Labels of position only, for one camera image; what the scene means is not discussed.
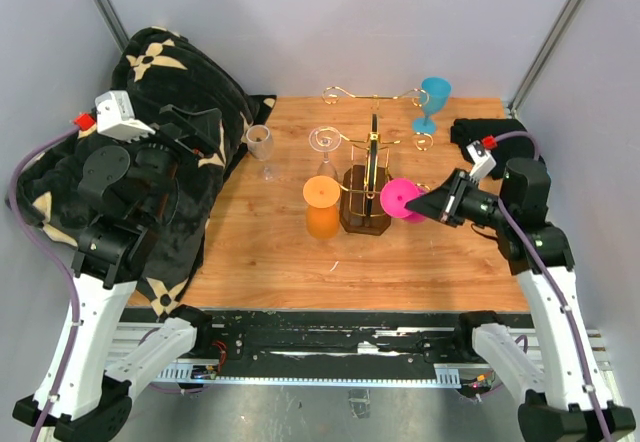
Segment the pink wine glass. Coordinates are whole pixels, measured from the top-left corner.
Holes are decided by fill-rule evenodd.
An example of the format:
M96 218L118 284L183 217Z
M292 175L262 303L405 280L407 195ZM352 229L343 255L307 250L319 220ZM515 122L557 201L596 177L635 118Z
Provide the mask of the pink wine glass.
M408 223L421 223L426 217L407 209L405 205L429 191L428 186L416 184L407 178L392 179L380 192L380 204L391 218Z

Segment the blue wine glass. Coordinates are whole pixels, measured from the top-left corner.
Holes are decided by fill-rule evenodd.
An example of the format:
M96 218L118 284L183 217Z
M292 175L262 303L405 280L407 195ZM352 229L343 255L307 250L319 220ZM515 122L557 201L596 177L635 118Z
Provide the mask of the blue wine glass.
M433 135L436 131L436 123L433 116L440 112L446 105L452 91L448 80L441 77L428 77L421 83L420 108L422 118L412 122L412 130L415 133Z

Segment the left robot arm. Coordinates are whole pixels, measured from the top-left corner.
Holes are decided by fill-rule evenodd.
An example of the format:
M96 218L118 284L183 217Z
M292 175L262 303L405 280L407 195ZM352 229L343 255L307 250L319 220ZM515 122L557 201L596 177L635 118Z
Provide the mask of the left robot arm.
M176 172L184 160L214 154L218 109L190 113L164 106L163 123L146 125L129 109L101 103L66 132L94 129L108 145L86 160L79 193L96 210L73 260L61 264L70 302L56 351L39 388L19 400L13 417L56 441L110 441L134 402L171 362L222 350L211 317L181 305L125 357L107 360L121 315L159 241Z

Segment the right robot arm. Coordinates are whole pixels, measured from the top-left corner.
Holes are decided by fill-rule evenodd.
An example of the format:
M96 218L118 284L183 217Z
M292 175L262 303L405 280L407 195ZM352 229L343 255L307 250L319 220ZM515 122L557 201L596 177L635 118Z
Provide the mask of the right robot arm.
M482 359L518 405L526 441L618 441L636 428L633 411L615 403L589 344L577 297L575 261L566 234L547 219L551 178L531 158L506 163L498 194L455 170L406 208L452 227L492 228L499 252L527 299L542 363L536 365L496 315L461 317L455 354Z

